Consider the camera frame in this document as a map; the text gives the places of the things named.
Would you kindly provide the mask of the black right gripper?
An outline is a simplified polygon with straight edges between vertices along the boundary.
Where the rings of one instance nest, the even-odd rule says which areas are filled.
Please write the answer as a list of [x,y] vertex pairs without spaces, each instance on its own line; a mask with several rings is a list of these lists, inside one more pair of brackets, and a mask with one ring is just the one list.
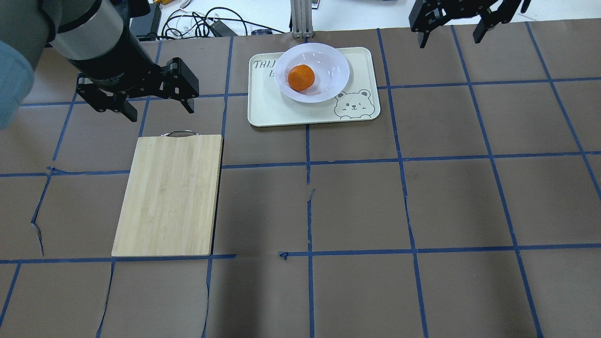
[[427,45],[430,32],[449,21],[480,17],[472,33],[475,44],[499,23],[509,23],[515,13],[525,13],[530,0],[416,0],[408,23],[418,32],[419,48]]

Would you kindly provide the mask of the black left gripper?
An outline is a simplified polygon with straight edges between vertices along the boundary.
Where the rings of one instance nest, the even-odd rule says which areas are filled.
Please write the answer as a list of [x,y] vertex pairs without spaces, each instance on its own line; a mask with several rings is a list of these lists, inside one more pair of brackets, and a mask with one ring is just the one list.
[[99,113],[122,113],[135,123],[138,112],[128,99],[145,96],[176,100],[194,113],[200,83],[182,58],[159,66],[140,46],[131,51],[119,47],[94,59],[76,60],[75,67],[80,71],[77,94]]

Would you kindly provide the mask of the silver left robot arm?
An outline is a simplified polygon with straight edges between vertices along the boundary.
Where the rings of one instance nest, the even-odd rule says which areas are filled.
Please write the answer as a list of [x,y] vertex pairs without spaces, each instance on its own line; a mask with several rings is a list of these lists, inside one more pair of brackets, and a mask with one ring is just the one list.
[[150,13],[147,0],[3,0],[1,2],[2,129],[30,94],[43,49],[51,46],[77,70],[76,91],[92,109],[138,118],[129,98],[155,96],[194,112],[199,81],[180,58],[161,67],[131,32]]

